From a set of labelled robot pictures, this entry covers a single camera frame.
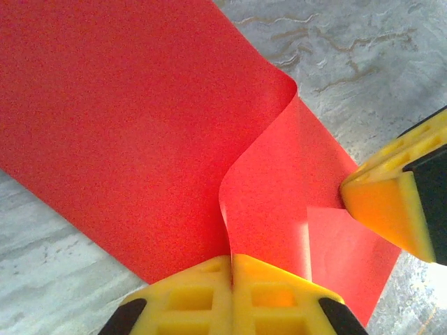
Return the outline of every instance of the fold in sheet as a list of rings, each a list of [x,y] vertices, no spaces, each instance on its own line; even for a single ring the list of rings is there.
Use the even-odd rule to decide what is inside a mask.
[[[369,241],[362,257],[337,244],[356,166],[211,1],[0,6],[0,168],[148,283],[231,244],[367,322],[395,262],[370,271],[369,245],[396,249],[360,229],[345,239]]]

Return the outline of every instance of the gray marble floor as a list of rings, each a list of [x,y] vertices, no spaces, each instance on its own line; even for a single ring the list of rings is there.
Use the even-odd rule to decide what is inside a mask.
[[[216,0],[358,162],[447,104],[444,0]],[[403,253],[370,334],[447,334],[447,268]],[[96,334],[143,282],[0,172],[0,334]]]

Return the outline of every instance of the marble veining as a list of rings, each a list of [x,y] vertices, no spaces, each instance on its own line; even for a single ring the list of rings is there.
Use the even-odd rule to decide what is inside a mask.
[[[444,0],[216,0],[359,163],[447,104]],[[403,253],[371,335],[447,334],[447,268]],[[97,334],[144,283],[0,172],[0,334]]]

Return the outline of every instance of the translucent red sheet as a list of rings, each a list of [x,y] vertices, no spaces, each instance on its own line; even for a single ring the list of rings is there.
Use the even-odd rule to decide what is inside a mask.
[[[346,215],[354,162],[211,1],[0,6],[0,168],[149,283],[230,242],[367,322],[399,251]]]

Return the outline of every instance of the marble surface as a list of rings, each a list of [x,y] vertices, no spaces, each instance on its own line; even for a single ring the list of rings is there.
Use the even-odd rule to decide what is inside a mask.
[[[359,163],[447,104],[444,0],[216,0]],[[447,268],[403,253],[369,333],[447,334]],[[97,334],[144,283],[0,171],[0,334]]]

